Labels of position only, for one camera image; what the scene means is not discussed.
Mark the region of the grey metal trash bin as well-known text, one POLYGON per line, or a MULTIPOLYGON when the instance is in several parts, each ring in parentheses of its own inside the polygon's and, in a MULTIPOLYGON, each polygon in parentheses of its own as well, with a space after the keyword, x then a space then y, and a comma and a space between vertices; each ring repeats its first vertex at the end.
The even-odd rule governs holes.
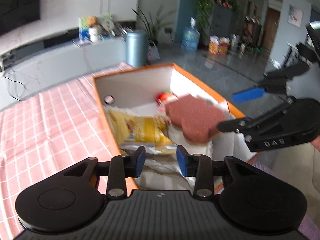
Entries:
POLYGON ((126 63, 141 67, 148 61, 148 33, 144 30, 128 31, 125 35, 126 63))

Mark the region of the brown sponge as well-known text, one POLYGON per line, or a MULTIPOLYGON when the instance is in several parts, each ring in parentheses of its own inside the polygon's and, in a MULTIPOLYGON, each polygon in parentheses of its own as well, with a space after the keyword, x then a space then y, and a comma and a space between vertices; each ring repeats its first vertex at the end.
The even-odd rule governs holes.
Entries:
POLYGON ((190 94, 166 103, 165 112, 185 139, 196 144, 210 141, 219 132, 217 124, 225 120, 223 110, 190 94))

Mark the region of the yellow snack packet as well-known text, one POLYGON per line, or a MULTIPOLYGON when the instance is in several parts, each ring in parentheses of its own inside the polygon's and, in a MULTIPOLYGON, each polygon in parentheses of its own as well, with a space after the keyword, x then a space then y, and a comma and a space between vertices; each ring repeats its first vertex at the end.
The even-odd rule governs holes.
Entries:
POLYGON ((138 116, 111 108, 106 111, 106 117, 122 150, 144 146, 148 154, 176 152, 177 145, 168 137, 168 123, 164 116, 138 116))

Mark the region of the white marble tv console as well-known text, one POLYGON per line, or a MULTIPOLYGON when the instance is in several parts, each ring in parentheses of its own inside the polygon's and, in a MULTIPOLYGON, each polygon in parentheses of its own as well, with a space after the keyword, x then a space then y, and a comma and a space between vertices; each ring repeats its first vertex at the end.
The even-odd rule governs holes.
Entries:
POLYGON ((125 61, 121 37, 45 50, 5 71, 1 77, 1 110, 69 80, 113 68, 125 61))

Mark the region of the white fluffy cloth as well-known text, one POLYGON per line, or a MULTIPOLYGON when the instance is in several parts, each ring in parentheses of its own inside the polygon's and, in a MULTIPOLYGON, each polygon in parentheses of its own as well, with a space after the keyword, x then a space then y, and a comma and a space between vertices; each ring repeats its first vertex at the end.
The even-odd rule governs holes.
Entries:
MULTIPOLYGON (((196 144, 187 141, 181 128, 169 125, 168 137, 176 144, 182 145, 190 154, 200 153, 211 157, 213 155, 214 135, 206 144, 196 144)), ((181 175, 176 161, 176 154, 153 155, 147 154, 142 174, 135 183, 144 190, 190 190, 193 191, 195 178, 181 175)))

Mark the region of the black wall television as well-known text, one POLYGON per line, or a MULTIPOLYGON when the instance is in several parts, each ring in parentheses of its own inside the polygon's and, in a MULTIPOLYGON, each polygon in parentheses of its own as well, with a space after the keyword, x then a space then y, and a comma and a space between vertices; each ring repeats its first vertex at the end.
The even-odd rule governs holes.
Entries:
POLYGON ((1 35, 40 19, 40 0, 0 0, 1 35))

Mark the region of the orange gift bags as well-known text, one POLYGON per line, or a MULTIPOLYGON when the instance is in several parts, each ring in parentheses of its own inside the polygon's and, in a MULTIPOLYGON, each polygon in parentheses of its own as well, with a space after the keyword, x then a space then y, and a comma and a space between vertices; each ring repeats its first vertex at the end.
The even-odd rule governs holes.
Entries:
POLYGON ((227 37, 211 36, 209 38, 208 52, 212 55, 226 55, 230 46, 230 39, 227 37))

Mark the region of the blue water jug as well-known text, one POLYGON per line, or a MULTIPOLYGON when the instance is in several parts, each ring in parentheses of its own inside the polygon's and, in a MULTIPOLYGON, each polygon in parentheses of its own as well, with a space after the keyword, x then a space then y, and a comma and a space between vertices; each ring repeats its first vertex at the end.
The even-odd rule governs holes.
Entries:
POLYGON ((196 28, 195 18, 190 19, 190 26, 187 27, 182 35, 181 48, 187 51, 197 51, 200 33, 196 28))

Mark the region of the pink checkered tablecloth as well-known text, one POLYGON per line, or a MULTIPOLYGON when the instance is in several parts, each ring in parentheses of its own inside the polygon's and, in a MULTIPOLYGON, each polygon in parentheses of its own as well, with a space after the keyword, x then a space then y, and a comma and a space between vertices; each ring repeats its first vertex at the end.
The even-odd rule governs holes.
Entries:
POLYGON ((88 157, 120 153, 96 97, 87 75, 1 112, 1 239, 21 231, 15 200, 22 190, 88 157))

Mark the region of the colourful picture board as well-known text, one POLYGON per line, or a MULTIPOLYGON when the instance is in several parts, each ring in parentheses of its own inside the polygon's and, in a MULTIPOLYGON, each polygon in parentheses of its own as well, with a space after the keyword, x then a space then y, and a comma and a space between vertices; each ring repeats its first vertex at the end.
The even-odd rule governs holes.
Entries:
POLYGON ((110 14, 80 17, 78 23, 81 43, 95 43, 115 37, 115 25, 110 14))

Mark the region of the orange storage box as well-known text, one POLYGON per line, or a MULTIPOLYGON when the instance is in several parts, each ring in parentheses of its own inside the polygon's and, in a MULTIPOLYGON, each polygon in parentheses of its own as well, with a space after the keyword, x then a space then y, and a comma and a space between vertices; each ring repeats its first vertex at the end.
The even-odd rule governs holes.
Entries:
MULTIPOLYGON (((95 99, 101 104, 101 123, 110 127, 110 135, 115 134, 116 128, 108 116, 109 110, 142 117, 164 115, 155 98, 166 90, 177 96, 190 94, 202 98, 209 105, 220 108, 228 120, 243 116, 219 93, 173 63, 99 74, 93 80, 95 99)), ((212 160, 222 161, 226 156, 234 156, 250 163, 256 155, 249 151, 241 134, 222 133, 207 144, 195 145, 187 142, 178 128, 170 126, 169 137, 189 153, 204 154, 212 160)), ((135 183, 143 190, 193 190, 195 178, 181 175, 175 150, 169 153, 153 152, 147 147, 142 175, 135 179, 135 183)))

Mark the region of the teddy bear figure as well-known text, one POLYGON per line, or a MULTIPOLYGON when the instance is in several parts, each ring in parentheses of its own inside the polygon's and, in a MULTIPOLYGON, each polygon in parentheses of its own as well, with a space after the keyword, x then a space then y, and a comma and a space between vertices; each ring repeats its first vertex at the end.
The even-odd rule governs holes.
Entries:
POLYGON ((88 26, 88 34, 91 42, 98 42, 101 40, 101 25, 99 25, 96 16, 89 16, 86 20, 88 26))

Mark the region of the orange green plush toy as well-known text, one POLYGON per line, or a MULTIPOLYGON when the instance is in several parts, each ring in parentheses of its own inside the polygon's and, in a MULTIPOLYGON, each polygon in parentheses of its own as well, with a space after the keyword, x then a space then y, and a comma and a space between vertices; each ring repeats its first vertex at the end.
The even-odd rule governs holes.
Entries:
POLYGON ((158 110, 165 110, 165 104, 177 100, 178 97, 170 91, 161 92, 156 96, 158 110))

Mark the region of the tall leafy plant right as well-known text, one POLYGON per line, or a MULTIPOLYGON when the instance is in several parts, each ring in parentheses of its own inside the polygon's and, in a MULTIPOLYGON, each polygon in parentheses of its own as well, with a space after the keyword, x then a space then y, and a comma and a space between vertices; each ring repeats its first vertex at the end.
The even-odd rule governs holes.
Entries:
POLYGON ((149 41, 152 41, 155 45, 158 44, 158 36, 161 30, 171 27, 173 21, 168 21, 168 18, 175 13, 175 9, 163 13, 164 6, 160 5, 155 16, 151 13, 147 16, 140 7, 133 9, 132 11, 143 23, 143 29, 148 33, 149 41))

